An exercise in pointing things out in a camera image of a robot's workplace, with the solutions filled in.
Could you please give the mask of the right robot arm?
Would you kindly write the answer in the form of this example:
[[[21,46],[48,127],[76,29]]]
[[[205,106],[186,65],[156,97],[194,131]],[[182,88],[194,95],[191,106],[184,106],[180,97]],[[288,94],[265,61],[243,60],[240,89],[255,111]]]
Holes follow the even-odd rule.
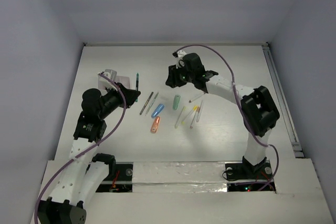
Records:
[[[238,106],[248,131],[247,148],[241,171],[248,178],[258,175],[266,162],[266,148],[271,130],[280,113],[269,90],[260,86],[238,85],[213,70],[206,70],[198,54],[183,50],[173,53],[176,64],[169,66],[166,85],[171,88],[192,83],[198,90],[216,95]]]

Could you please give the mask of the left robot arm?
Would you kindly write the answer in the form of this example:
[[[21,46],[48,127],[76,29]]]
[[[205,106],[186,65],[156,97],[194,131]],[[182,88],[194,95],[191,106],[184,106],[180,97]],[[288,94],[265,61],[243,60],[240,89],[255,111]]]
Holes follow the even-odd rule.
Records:
[[[52,177],[57,180],[47,199],[38,198],[35,223],[85,223],[85,207],[104,179],[115,178],[116,159],[98,153],[102,139],[106,139],[105,118],[115,109],[126,110],[141,92],[121,83],[102,94],[91,88],[82,95],[79,115],[68,162]]]

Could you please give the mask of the green ink pen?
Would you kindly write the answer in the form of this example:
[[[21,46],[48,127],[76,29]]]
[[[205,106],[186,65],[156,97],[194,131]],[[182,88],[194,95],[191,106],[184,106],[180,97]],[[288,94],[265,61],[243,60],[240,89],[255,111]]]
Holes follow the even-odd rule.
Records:
[[[139,73],[136,73],[136,85],[135,89],[138,91],[139,90]]]

